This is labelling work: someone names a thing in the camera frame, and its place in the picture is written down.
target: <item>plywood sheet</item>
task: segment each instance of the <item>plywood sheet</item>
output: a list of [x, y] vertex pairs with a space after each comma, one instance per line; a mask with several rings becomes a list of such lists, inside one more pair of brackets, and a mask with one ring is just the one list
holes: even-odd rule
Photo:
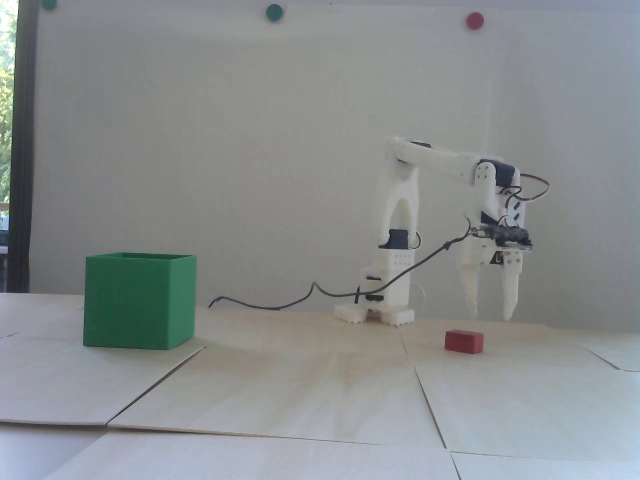
[[106, 427], [0, 423], [0, 478], [42, 480], [106, 432]]
[[198, 308], [196, 336], [256, 351], [404, 355], [397, 328], [379, 321], [347, 323], [329, 314]]
[[640, 372], [640, 335], [638, 333], [594, 330], [558, 330], [558, 333], [589, 349], [617, 369]]
[[47, 480], [457, 480], [443, 449], [168, 433], [108, 433]]
[[0, 293], [0, 337], [82, 339], [84, 296]]
[[640, 460], [640, 376], [614, 369], [416, 365], [447, 448], [557, 460]]
[[461, 480], [637, 480], [637, 461], [566, 461], [454, 453]]
[[168, 351], [3, 340], [0, 421], [105, 424], [200, 348], [193, 339]]
[[404, 356], [209, 347], [110, 425], [442, 446]]
[[[445, 350], [445, 332], [453, 329], [482, 332], [484, 351], [468, 355]], [[399, 331], [407, 353], [415, 362], [459, 362], [487, 367], [537, 364], [612, 370], [606, 362], [542, 323], [418, 319], [415, 324], [399, 327]]]

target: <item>white robotic arm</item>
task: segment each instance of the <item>white robotic arm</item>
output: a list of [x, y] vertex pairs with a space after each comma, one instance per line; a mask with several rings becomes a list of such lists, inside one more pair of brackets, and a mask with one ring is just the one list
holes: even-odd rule
[[[508, 320], [518, 301], [522, 253], [531, 249], [531, 242], [524, 230], [524, 201], [517, 197], [522, 190], [520, 172], [493, 156], [451, 152], [397, 137], [386, 141], [374, 208], [374, 262], [362, 271], [360, 290], [376, 290], [413, 265], [412, 248], [417, 245], [418, 167], [439, 172], [474, 190], [473, 201], [464, 208], [474, 226], [473, 236], [465, 241], [459, 258], [467, 305], [475, 317], [479, 267], [501, 265], [504, 319]], [[391, 217], [396, 209], [399, 228], [392, 229]], [[357, 322], [364, 321], [373, 310], [380, 313], [385, 323], [412, 322], [413, 311], [407, 307], [409, 286], [409, 275], [405, 275], [378, 294], [366, 295], [361, 303], [337, 306], [335, 315]]]

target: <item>green cube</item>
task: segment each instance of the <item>green cube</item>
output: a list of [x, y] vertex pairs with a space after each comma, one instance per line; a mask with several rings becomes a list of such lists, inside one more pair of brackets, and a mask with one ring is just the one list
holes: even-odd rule
[[86, 346], [169, 350], [193, 336], [195, 309], [193, 255], [121, 252], [86, 258]]

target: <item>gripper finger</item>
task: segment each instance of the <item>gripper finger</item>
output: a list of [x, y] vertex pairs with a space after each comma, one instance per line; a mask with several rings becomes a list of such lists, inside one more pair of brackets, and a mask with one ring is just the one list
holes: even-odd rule
[[510, 320], [518, 304], [518, 279], [522, 272], [522, 253], [504, 252], [502, 264], [502, 296], [504, 307], [502, 315]]

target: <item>black cable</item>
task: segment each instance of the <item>black cable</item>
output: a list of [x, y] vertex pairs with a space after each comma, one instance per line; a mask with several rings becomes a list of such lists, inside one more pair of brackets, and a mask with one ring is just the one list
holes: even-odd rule
[[409, 248], [411, 248], [411, 250], [418, 250], [420, 248], [420, 245], [422, 245], [422, 237], [420, 236], [420, 234], [418, 232], [416, 232], [415, 234], [418, 237], [418, 246], [416, 246], [416, 247], [410, 246]]
[[403, 270], [398, 275], [396, 275], [394, 278], [392, 278], [387, 283], [385, 283], [385, 285], [383, 285], [380, 288], [375, 289], [375, 290], [371, 290], [369, 292], [360, 292], [359, 291], [360, 289], [358, 288], [358, 291], [356, 291], [356, 292], [330, 293], [330, 292], [324, 290], [320, 285], [318, 285], [317, 282], [313, 282], [311, 284], [311, 288], [309, 289], [309, 292], [307, 292], [307, 294], [304, 297], [302, 297], [302, 298], [300, 298], [300, 299], [298, 299], [296, 301], [292, 301], [291, 303], [287, 303], [286, 305], [282, 305], [280, 307], [262, 307], [260, 305], [252, 305], [251, 303], [245, 303], [245, 302], [243, 302], [241, 300], [236, 300], [235, 298], [220, 296], [220, 297], [214, 298], [211, 301], [211, 303], [209, 304], [209, 308], [211, 308], [214, 303], [216, 303], [216, 302], [218, 302], [220, 300], [228, 300], [228, 301], [232, 301], [234, 303], [238, 303], [239, 305], [242, 305], [244, 307], [255, 308], [257, 310], [282, 310], [283, 308], [292, 307], [293, 305], [296, 305], [297, 303], [301, 303], [301, 302], [305, 301], [314, 292], [314, 288], [317, 288], [318, 291], [320, 291], [320, 293], [323, 293], [324, 295], [327, 295], [327, 296], [333, 297], [333, 298], [353, 297], [353, 296], [358, 296], [358, 295], [373, 295], [373, 294], [376, 294], [376, 293], [381, 292], [382, 290], [386, 289], [389, 285], [391, 285], [396, 280], [399, 280], [400, 278], [405, 276], [411, 270], [414, 270], [414, 269], [418, 268], [420, 265], [422, 265], [423, 263], [427, 262], [428, 260], [431, 260], [433, 257], [435, 257], [440, 252], [442, 252], [442, 250], [448, 250], [451, 247], [451, 245], [453, 245], [454, 243], [462, 242], [462, 240], [467, 238], [469, 236], [469, 234], [471, 233], [471, 221], [468, 218], [467, 218], [467, 222], [468, 222], [468, 227], [467, 227], [467, 231], [465, 232], [464, 235], [462, 235], [461, 237], [454, 238], [453, 240], [449, 240], [448, 242], [445, 242], [444, 244], [442, 244], [442, 246], [440, 248], [438, 248], [437, 250], [431, 252], [429, 255], [427, 255], [425, 258], [420, 260], [418, 263], [410, 266], [406, 270]]
[[513, 187], [505, 187], [505, 188], [503, 188], [502, 190], [500, 190], [500, 193], [502, 193], [502, 192], [504, 192], [505, 190], [509, 190], [509, 189], [512, 189], [512, 188], [515, 188], [515, 189], [517, 189], [517, 190], [516, 190], [515, 192], [512, 192], [512, 194], [510, 194], [510, 195], [509, 195], [509, 197], [507, 198], [507, 201], [506, 201], [506, 202], [504, 202], [504, 208], [505, 208], [505, 209], [507, 209], [507, 210], [509, 209], [509, 202], [511, 201], [511, 199], [512, 199], [514, 196], [515, 196], [515, 197], [517, 197], [517, 196], [518, 196], [518, 194], [522, 191], [522, 187], [521, 187], [521, 186], [519, 186], [519, 185], [517, 185], [517, 186], [516, 186], [516, 185], [514, 185]]

